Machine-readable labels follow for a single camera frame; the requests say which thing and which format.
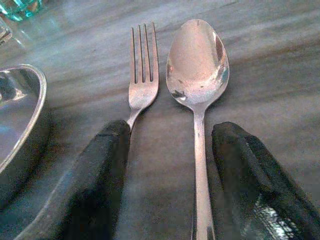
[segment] table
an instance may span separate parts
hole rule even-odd
[[[229,85],[206,112],[207,157],[213,160],[213,125],[234,122],[265,143],[320,209],[319,1],[49,1],[26,21],[8,21],[15,38],[0,47],[1,67],[43,70],[52,121],[45,157],[0,215],[0,239],[14,238],[33,220],[106,122],[128,118],[130,27],[151,21],[159,94],[132,133],[115,239],[190,239],[193,116],[170,96],[165,71],[175,31],[193,18],[213,26],[230,63]],[[215,189],[217,239],[228,239],[218,175]]]

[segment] silver fork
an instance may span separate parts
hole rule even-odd
[[[131,61],[130,61],[130,85],[129,85],[129,105],[131,114],[127,121],[132,131],[137,116],[142,110],[150,106],[155,100],[159,89],[159,63],[156,40],[155,24],[152,22],[152,56],[153,56],[153,77],[151,78],[149,46],[146,24],[143,24],[144,32],[144,60],[142,55],[141,27],[137,27],[137,78],[136,78],[136,53],[135,53],[135,34],[131,30]]]

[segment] spoon bowl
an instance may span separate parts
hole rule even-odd
[[[177,31],[166,64],[166,84],[175,100],[194,114],[195,200],[192,240],[214,240],[208,188],[205,111],[225,91],[229,61],[215,30],[201,19]]]

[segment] gray marble tabletop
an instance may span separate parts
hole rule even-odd
[[[193,115],[166,86],[175,30],[209,22],[230,62],[229,85],[206,112],[208,158],[214,124],[231,121],[259,137],[320,209],[320,2],[49,1],[36,16],[8,21],[14,38],[0,66],[32,64],[48,81],[52,130],[45,157],[0,224],[9,240],[38,213],[58,179],[101,127],[127,119],[130,27],[155,22],[160,89],[132,133],[117,240],[188,240],[194,197]],[[221,229],[216,176],[214,221]],[[15,217],[23,212],[23,217]]]

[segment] metal spoon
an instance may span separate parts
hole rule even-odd
[[[228,57],[218,34],[206,21],[187,21],[174,37],[166,63],[166,84],[174,99],[194,114],[193,240],[215,239],[206,166],[205,111],[225,91],[228,80]]]

